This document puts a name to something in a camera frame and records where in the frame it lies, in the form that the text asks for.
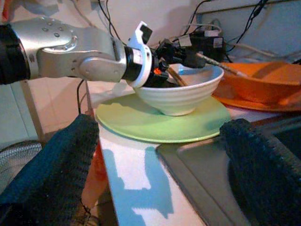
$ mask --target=green plate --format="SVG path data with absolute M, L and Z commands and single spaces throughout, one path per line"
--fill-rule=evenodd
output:
M 156 143 L 200 141 L 219 135 L 230 120 L 228 110 L 213 97 L 190 114 L 167 116 L 145 104 L 136 94 L 111 99 L 96 110 L 99 121 L 126 137 Z

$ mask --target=chopsticks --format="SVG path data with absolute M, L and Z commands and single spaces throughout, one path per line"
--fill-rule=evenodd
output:
M 219 62 L 217 62 L 217 61 L 215 61 L 215 60 L 213 60 L 211 58 L 208 58 L 208 57 L 204 56 L 203 54 L 196 53 L 196 56 L 204 59 L 207 63 L 209 63 L 211 65 L 219 66 L 222 69 L 224 69 L 224 70 L 226 70 L 228 72 L 231 72 L 231 73 L 233 73 L 233 74 L 235 74 L 235 75 L 237 75 L 239 77 L 244 77 L 244 78 L 248 77 L 245 73 L 240 72 L 240 71 L 238 71 L 236 69 L 230 68 L 228 66 L 222 65 L 221 63 L 219 63 Z
M 169 67 L 167 71 L 180 86 L 187 86 L 187 83 L 180 77 L 180 75 L 178 75 L 177 72 L 174 71 L 174 69 Z

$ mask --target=orange tray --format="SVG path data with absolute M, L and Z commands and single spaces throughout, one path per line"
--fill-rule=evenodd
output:
M 235 107 L 242 107 L 247 109 L 267 111 L 267 112 L 298 112 L 301 111 L 301 101 L 294 103 L 293 105 L 281 105 L 279 103 L 273 104 L 261 104 L 251 101 L 247 101 L 241 98 L 233 89 L 233 87 L 227 82 L 227 79 L 223 79 L 218 85 L 217 89 L 213 93 L 213 96 L 220 102 L 226 105 Z

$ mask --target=stainless steel sink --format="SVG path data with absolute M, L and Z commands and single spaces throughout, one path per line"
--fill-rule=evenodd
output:
M 301 159 L 301 117 L 263 120 L 255 125 L 275 135 Z M 242 195 L 220 137 L 164 144 L 157 154 L 207 225 L 258 225 Z

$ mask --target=white counter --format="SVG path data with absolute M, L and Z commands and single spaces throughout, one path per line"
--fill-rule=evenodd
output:
M 108 99 L 133 93 L 125 82 L 88 82 L 92 108 Z M 228 108 L 233 119 L 257 121 L 276 113 Z M 158 160 L 159 144 L 112 133 L 99 124 L 100 142 L 120 226 L 205 225 L 167 169 Z

